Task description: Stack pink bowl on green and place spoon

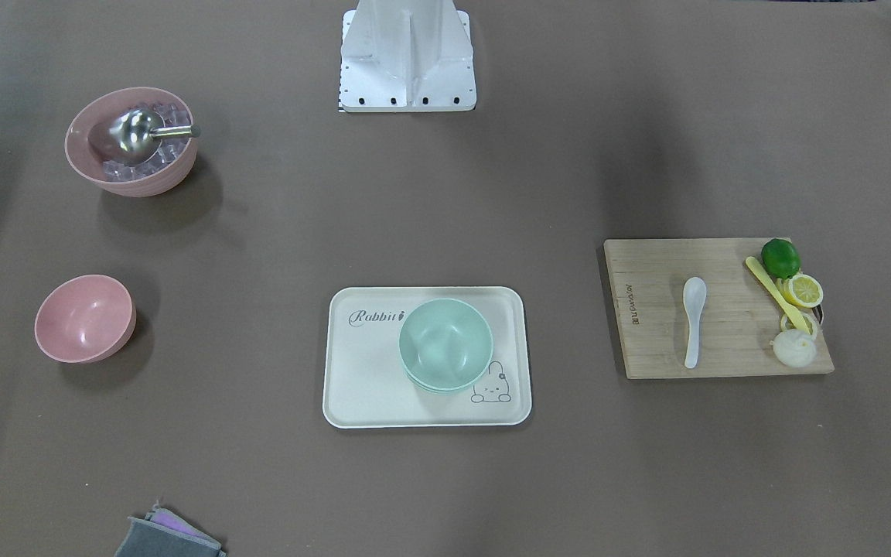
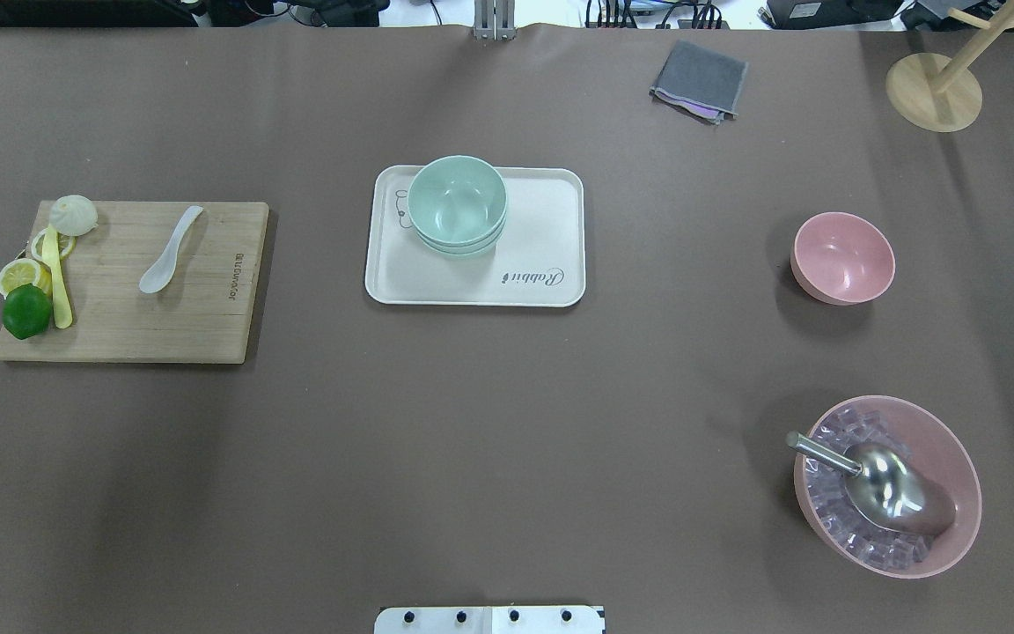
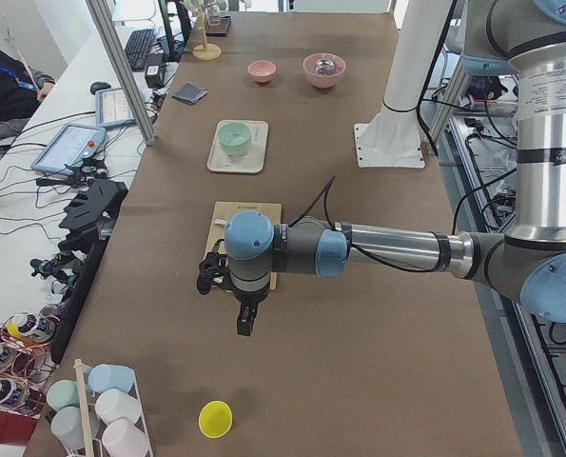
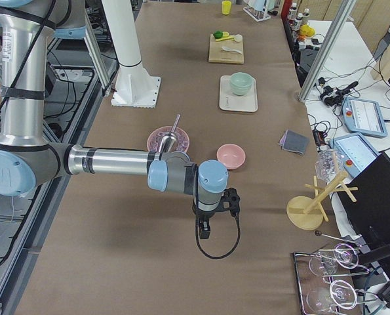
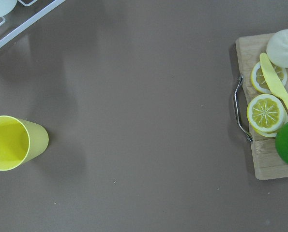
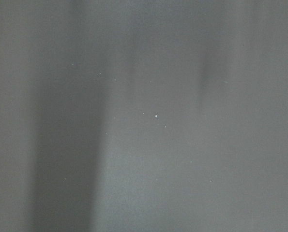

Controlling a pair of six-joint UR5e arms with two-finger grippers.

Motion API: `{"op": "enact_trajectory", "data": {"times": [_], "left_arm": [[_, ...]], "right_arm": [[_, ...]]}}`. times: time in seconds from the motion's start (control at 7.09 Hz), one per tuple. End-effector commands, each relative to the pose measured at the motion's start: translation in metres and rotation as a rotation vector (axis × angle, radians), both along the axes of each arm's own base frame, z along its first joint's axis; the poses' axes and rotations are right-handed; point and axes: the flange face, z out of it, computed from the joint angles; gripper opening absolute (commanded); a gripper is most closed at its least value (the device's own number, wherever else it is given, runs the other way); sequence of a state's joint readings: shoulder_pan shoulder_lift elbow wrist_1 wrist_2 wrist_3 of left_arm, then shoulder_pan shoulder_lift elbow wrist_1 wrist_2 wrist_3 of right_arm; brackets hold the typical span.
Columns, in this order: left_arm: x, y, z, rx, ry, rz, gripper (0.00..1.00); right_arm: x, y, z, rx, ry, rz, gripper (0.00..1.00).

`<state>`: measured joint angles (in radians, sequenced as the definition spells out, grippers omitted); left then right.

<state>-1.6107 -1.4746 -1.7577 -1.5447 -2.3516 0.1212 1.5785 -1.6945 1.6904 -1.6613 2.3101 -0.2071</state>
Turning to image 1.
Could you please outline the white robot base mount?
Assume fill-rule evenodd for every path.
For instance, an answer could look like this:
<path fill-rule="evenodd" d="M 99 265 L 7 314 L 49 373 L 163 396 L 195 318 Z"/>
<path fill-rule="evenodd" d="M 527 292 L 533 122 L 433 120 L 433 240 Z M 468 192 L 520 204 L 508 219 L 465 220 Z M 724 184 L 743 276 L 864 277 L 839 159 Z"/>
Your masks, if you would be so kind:
<path fill-rule="evenodd" d="M 342 18 L 339 110 L 472 111 L 470 17 L 452 1 L 360 1 Z"/>

